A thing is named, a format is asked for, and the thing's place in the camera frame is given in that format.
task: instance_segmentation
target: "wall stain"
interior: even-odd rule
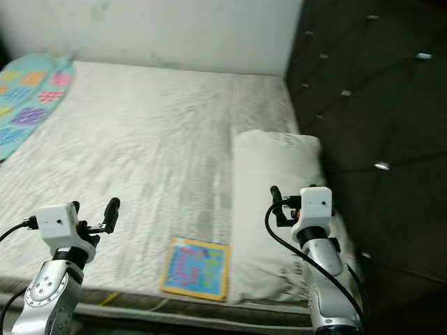
[[[108,2],[93,6],[90,11],[91,19],[95,22],[103,21],[105,19],[105,16],[107,14],[106,12],[109,6],[110,4]]]

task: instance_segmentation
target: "bed frame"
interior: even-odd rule
[[[287,74],[380,334],[429,334],[447,311],[446,2],[308,0]]]

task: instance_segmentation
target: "book cover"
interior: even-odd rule
[[[229,257],[228,246],[175,237],[170,246],[161,290],[224,301]]]

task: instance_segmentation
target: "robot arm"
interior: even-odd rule
[[[282,200],[273,186],[274,203]],[[277,225],[291,227],[294,242],[302,252],[320,265],[349,290],[349,271],[339,256],[339,245],[329,239],[329,220],[332,216],[332,191],[326,187],[309,187],[300,190],[294,198],[294,220],[284,221],[281,207],[274,211]],[[303,275],[309,288],[309,310],[315,334],[361,334],[362,325],[353,305],[345,295],[320,271],[308,262]]]
[[[119,199],[111,199],[104,222],[94,227],[87,227],[86,221],[78,221],[77,202],[42,207],[36,216],[28,218],[37,222],[53,259],[43,263],[37,277],[29,284],[13,335],[70,334],[73,311],[81,295],[82,270],[94,259],[100,239],[90,234],[113,232],[119,205]]]

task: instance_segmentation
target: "white wall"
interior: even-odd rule
[[[0,0],[14,57],[283,75],[302,0]]]

